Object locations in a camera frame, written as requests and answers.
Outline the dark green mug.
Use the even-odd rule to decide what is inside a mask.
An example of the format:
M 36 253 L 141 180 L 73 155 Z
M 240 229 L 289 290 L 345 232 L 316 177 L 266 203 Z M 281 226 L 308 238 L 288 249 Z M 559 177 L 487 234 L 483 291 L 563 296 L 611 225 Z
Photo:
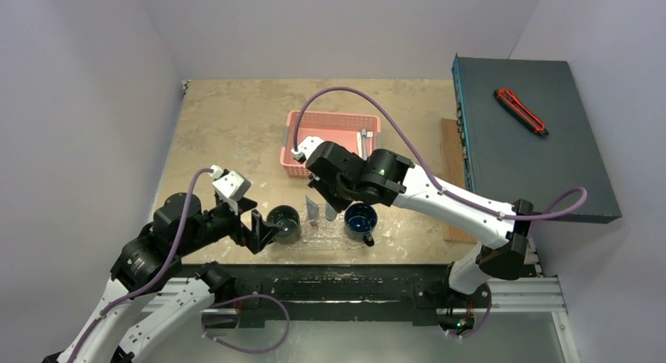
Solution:
M 300 240 L 302 234 L 301 221 L 298 211 L 289 205 L 274 207 L 267 215 L 266 220 L 280 227 L 275 236 L 275 242 L 282 245 L 292 245 Z

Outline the white toothpaste black cap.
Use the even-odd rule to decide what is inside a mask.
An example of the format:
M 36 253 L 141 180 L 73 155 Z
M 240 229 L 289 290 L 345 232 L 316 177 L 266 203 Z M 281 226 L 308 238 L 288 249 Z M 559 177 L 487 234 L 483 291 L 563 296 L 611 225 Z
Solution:
M 326 203 L 324 216 L 327 221 L 333 222 L 338 217 L 338 212 L 329 203 Z

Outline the pink plastic basket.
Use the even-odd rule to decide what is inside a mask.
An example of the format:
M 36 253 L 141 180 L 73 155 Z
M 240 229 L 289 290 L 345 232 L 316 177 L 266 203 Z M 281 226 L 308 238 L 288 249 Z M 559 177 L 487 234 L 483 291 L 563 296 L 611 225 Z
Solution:
M 280 153 L 280 164 L 287 176 L 307 178 L 309 172 L 304 164 L 298 163 L 291 154 L 294 148 L 293 136 L 299 110 L 287 114 L 284 129 L 284 142 Z M 298 142 L 308 136 L 316 136 L 324 141 L 334 141 L 350 152 L 357 154 L 356 132 L 368 131 L 368 154 L 379 147 L 381 120 L 375 115 L 345 114 L 339 112 L 307 111 L 298 129 Z

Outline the dark blue mug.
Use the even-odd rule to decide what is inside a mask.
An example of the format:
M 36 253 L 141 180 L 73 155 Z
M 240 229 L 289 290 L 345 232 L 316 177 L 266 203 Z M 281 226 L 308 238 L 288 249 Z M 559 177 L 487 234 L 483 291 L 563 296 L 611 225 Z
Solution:
M 355 241 L 361 241 L 368 247 L 375 245 L 373 230 L 378 223 L 375 209 L 364 203 L 351 204 L 344 213 L 346 235 Z

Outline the clear acrylic holder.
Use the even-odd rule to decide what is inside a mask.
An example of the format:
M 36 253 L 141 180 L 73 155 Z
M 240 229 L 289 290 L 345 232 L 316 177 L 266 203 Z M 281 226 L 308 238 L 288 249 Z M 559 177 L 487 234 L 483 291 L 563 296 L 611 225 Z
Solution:
M 338 214 L 338 217 L 333 222 L 329 222 L 324 216 L 326 205 L 320 204 L 319 206 L 320 224 L 318 227 L 312 227 L 307 222 L 306 206 L 301 207 L 299 210 L 302 227 L 301 241 L 307 244 L 332 244 L 333 242 L 337 242 L 345 235 L 343 216 L 342 214 Z

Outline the clear textured oval tray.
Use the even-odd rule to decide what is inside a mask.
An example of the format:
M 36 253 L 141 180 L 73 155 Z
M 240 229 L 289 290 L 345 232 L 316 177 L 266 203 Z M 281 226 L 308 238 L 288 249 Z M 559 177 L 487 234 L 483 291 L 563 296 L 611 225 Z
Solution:
M 293 214 L 279 214 L 270 222 L 280 227 L 274 242 L 279 248 L 292 251 L 348 251 L 367 248 L 361 236 L 353 236 L 340 214 L 334 221 L 321 217 L 316 225 L 306 218 L 304 211 Z

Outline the white toothpaste red cap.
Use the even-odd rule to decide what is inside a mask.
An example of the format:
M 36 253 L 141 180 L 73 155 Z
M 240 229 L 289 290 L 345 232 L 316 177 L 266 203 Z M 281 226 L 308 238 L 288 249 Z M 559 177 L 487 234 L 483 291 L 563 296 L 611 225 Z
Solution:
M 320 224 L 320 206 L 308 196 L 305 197 L 306 218 L 312 227 L 318 227 Z

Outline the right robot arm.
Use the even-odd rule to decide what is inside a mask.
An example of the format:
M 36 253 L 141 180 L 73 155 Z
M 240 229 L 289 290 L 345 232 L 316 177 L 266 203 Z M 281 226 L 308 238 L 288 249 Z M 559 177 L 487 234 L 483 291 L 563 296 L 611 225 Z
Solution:
M 405 156 L 378 148 L 366 159 L 319 137 L 307 137 L 292 152 L 310 172 L 315 189 L 336 212 L 353 203 L 399 207 L 436 218 L 475 237 L 477 244 L 453 262 L 441 284 L 446 303 L 458 306 L 491 278 L 521 276 L 532 210 L 524 200 L 490 200 L 447 183 Z

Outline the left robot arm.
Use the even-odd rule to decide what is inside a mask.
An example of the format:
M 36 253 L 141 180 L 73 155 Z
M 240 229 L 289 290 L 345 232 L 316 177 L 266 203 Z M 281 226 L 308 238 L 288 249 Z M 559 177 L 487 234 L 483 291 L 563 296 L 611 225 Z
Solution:
M 224 237 L 258 253 L 280 231 L 266 222 L 248 198 L 234 211 L 219 200 L 209 211 L 199 198 L 169 196 L 151 222 L 125 244 L 110 270 L 99 303 L 83 330 L 46 362 L 139 362 L 188 318 L 209 306 L 240 307 L 255 297 L 237 289 L 236 278 L 218 262 L 203 264 L 162 306 L 143 320 L 145 307 L 183 270 L 182 259 Z

